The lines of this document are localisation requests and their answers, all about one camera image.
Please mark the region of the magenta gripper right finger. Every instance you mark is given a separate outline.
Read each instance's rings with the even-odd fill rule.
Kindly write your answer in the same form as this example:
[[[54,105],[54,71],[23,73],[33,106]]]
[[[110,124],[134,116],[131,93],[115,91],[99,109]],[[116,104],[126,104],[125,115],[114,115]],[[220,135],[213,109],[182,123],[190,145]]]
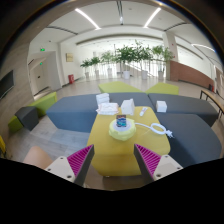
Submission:
[[[134,155],[145,183],[152,183],[182,169],[171,156],[160,156],[139,144],[134,145]]]

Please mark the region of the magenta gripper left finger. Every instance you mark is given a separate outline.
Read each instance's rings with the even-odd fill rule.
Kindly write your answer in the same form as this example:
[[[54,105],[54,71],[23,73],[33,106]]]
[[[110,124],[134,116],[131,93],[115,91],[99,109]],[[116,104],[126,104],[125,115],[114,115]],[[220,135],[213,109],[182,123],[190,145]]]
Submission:
[[[86,175],[94,154],[94,145],[89,145],[68,157],[58,157],[46,168],[46,171],[84,187]]]

